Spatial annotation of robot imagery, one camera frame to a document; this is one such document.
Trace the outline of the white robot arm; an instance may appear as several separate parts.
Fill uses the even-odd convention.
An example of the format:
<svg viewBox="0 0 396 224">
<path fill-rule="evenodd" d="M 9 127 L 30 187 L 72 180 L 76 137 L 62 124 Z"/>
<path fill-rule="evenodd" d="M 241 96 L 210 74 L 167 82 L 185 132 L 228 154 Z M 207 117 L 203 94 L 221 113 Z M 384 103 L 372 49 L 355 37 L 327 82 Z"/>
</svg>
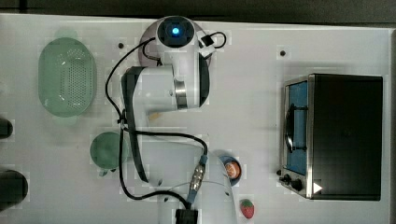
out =
<svg viewBox="0 0 396 224">
<path fill-rule="evenodd" d="M 207 58 L 213 41 L 181 16 L 150 25 L 141 38 L 154 46 L 159 64 L 140 63 L 121 79 L 135 170 L 152 187 L 159 224 L 237 224 L 233 191 L 224 165 L 190 134 L 157 131 L 155 113 L 201 107 L 208 97 Z"/>
</svg>

